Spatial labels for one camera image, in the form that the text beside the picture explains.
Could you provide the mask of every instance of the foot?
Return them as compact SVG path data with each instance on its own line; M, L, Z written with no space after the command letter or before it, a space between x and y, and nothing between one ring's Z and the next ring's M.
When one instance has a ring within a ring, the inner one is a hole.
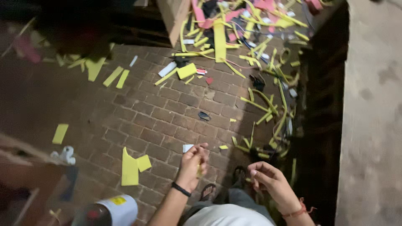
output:
M200 201L213 201L215 198L216 186L214 184L208 184L204 187Z
M244 188L246 184L246 169L242 166L236 167L233 172L233 185L237 187Z

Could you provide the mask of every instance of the gray pants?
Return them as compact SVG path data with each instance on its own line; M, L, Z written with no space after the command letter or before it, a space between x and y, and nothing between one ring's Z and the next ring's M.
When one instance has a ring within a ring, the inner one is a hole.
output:
M235 186L229 188L229 204L238 205L244 208L252 209L257 211L258 213L265 216L269 221L272 222L273 225L276 225L271 216L269 215L267 209L262 205L257 205L254 200L243 190L240 188L236 188ZM187 219L189 219L192 215L196 214L204 207L215 205L211 201L198 201L194 203L191 209L182 216L178 225L183 225Z

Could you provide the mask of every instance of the flip-flop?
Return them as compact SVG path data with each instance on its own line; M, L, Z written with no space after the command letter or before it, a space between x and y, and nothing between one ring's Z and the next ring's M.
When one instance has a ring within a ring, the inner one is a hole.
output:
M205 190L207 190L210 187L216 188L216 185L215 184L207 184L201 191L200 201L208 201L209 200L209 196L213 193L213 191L208 193L206 196L203 196L203 194L204 194Z
M233 171L232 184L235 184L239 180L239 175L241 171L244 172L244 179L246 179L246 169L242 166L237 166Z

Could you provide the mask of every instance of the person's right hand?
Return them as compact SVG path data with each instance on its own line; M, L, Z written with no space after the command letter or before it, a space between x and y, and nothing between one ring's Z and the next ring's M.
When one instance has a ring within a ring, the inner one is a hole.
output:
M254 190L267 190L277 203L279 212L291 214L302 206L283 173L266 162L256 162L247 167Z

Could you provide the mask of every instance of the white t-shirt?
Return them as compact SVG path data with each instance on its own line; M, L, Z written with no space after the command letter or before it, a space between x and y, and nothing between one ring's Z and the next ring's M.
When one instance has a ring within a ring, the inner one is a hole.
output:
M192 215L184 226L273 226L260 213L233 204L205 207Z

